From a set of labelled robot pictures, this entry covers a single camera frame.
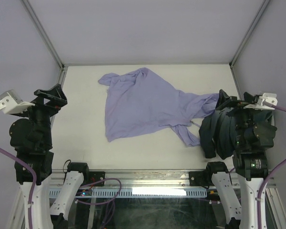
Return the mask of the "lilac purple jacket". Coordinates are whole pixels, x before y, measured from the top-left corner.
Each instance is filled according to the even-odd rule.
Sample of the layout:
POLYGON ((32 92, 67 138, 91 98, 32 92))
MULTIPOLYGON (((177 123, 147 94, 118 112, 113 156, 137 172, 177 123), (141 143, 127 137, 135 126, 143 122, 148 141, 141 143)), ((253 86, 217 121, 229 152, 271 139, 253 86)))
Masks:
POLYGON ((218 93, 177 90, 148 68, 108 73, 98 82, 108 87, 104 122, 109 142, 170 128, 186 146, 198 146, 199 138, 188 127, 193 119, 211 115, 219 99, 218 93))

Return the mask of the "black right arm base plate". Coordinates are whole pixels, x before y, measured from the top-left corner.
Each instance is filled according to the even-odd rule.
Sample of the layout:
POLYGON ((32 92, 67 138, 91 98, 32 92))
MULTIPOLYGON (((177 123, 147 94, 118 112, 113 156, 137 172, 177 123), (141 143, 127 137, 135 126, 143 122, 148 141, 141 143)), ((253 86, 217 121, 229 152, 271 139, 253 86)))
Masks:
POLYGON ((190 171, 188 175, 189 184, 192 187, 209 188, 210 186, 213 186, 209 172, 207 170, 190 171))

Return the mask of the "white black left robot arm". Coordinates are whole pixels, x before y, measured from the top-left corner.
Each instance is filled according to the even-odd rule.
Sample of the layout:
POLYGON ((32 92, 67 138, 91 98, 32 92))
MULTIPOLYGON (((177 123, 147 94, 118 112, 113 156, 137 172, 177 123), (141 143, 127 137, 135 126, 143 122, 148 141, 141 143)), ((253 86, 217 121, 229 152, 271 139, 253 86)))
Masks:
POLYGON ((89 167, 69 163, 61 191, 50 204, 51 117, 67 104, 67 97, 59 83, 49 90, 36 90, 34 95, 29 107, 16 113, 19 119, 9 130, 10 145, 17 153, 14 167, 24 199, 25 224, 29 229, 66 229, 76 193, 90 181, 89 167))

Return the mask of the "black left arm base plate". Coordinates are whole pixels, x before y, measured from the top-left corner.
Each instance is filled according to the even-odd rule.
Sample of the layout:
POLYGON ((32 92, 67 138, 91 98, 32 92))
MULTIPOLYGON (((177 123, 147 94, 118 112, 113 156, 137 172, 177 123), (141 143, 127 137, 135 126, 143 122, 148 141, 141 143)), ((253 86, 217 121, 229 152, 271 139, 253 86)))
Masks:
POLYGON ((101 181, 105 178, 105 171, 90 171, 89 172, 89 184, 93 183, 93 185, 90 185, 91 188, 94 187, 103 187, 104 182, 100 182, 97 184, 94 184, 95 182, 101 181))

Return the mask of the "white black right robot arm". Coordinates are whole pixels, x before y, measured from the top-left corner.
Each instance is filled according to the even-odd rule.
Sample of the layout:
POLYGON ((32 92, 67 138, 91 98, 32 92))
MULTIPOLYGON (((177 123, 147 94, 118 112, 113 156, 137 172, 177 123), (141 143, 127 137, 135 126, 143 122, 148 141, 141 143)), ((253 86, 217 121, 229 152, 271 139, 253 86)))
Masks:
POLYGON ((244 94, 243 100, 220 90, 215 111, 203 120, 200 143, 208 157, 233 156, 241 197, 230 184, 224 162, 209 162, 204 181, 218 191, 228 229, 265 229, 266 185, 269 168, 266 151, 274 146, 277 128, 272 124, 275 94, 244 94))

